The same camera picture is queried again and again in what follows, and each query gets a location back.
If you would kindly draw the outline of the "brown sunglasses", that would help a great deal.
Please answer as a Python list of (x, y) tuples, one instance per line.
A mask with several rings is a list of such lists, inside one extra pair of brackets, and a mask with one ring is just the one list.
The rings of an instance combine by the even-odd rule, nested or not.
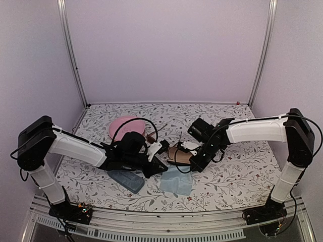
[(150, 144), (156, 141), (158, 136), (158, 141), (161, 143), (163, 140), (167, 141), (170, 145), (170, 148), (177, 147), (178, 143), (181, 142), (183, 132), (182, 129), (170, 124), (165, 124), (162, 127), (157, 129), (157, 132), (153, 131), (149, 134), (146, 134), (146, 141)]

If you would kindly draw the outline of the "grey case green lining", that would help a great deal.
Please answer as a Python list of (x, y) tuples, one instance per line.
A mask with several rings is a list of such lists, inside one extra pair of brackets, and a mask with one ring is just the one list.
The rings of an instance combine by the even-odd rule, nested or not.
[(142, 177), (130, 171), (111, 170), (108, 171), (107, 174), (115, 182), (134, 194), (137, 194), (145, 184), (145, 180)]

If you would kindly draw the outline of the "black glasses case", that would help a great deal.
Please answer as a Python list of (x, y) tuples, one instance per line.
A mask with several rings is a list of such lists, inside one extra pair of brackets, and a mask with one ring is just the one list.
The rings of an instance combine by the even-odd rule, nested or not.
[(177, 147), (172, 147), (168, 150), (168, 157), (166, 159), (167, 163), (175, 165), (175, 160), (174, 157), (176, 155), (176, 163), (178, 166), (189, 166), (190, 165), (190, 161), (189, 159), (191, 158), (191, 156), (193, 156), (193, 154), (188, 151), (182, 151), (182, 150), (178, 150)]

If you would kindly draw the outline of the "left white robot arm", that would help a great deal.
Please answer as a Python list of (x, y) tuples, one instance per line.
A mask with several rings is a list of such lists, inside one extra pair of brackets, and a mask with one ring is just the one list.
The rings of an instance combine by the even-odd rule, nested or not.
[(10, 157), (17, 161), (45, 193), (55, 210), (64, 218), (75, 215), (75, 208), (45, 163), (48, 153), (84, 161), (101, 170), (140, 170), (146, 178), (167, 171), (156, 155), (167, 145), (166, 140), (148, 145), (146, 138), (135, 131), (127, 132), (110, 144), (96, 144), (55, 126), (50, 116), (44, 115), (18, 135), (18, 147)]

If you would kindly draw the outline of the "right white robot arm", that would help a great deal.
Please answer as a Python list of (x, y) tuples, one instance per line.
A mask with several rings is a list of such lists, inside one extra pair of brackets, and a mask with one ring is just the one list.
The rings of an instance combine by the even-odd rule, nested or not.
[(220, 207), (261, 204), (273, 219), (316, 154), (311, 122), (293, 108), (274, 117), (199, 118), (188, 129), (198, 143), (190, 158), (194, 179)]

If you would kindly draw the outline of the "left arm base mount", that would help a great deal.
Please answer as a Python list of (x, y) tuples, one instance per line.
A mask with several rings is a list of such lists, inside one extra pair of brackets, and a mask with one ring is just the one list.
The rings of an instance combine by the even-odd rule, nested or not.
[(61, 219), (63, 221), (76, 222), (80, 224), (89, 225), (92, 219), (91, 204), (84, 202), (80, 204), (71, 204), (69, 198), (66, 198), (62, 203), (54, 205), (47, 198), (50, 206), (49, 215)]

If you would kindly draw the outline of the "light blue cloth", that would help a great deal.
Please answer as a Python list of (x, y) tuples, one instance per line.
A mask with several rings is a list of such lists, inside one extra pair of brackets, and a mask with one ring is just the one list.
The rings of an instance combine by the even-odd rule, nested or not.
[(159, 185), (161, 191), (183, 196), (190, 195), (192, 190), (192, 176), (188, 172), (190, 168), (189, 166), (180, 166), (180, 169), (184, 173), (178, 171), (173, 165), (166, 172), (163, 172)]

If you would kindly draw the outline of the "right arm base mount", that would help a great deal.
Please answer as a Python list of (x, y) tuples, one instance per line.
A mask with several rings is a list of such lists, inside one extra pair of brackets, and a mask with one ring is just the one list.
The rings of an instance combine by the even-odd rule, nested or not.
[(276, 221), (275, 223), (268, 223), (265, 225), (261, 225), (259, 227), (260, 232), (266, 237), (276, 237), (286, 230), (293, 224), (296, 212), (297, 212), (297, 202), (292, 192), (290, 192), (290, 196), (294, 202), (294, 214), (291, 218), (288, 225), (286, 225), (287, 221), (287, 210), (285, 207), (285, 203), (277, 203), (267, 199), (266, 203), (263, 206), (258, 206), (255, 208), (245, 209), (242, 212), (242, 219), (244, 219), (247, 225), (258, 224), (262, 222), (268, 222), (270, 220), (282, 218), (282, 221)]

